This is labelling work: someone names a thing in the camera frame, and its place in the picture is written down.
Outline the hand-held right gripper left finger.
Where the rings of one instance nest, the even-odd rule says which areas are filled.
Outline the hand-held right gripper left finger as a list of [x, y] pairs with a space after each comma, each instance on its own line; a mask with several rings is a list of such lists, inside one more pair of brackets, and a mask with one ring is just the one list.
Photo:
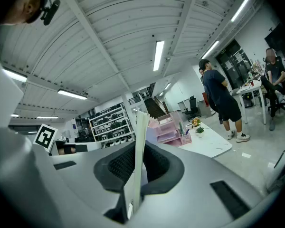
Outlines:
[[114, 208], [106, 211], [104, 216], [120, 224], [127, 222], [126, 200], [124, 186], [135, 168], [135, 143], [101, 158], [94, 165], [94, 175], [102, 187], [118, 195]]

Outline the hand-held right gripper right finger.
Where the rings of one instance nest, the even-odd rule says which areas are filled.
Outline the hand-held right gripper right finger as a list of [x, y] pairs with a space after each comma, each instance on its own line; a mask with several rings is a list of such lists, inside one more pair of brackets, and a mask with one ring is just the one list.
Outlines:
[[143, 197], [169, 192], [179, 183], [185, 171], [179, 157], [148, 141], [145, 143], [143, 163], [148, 181], [141, 187]]

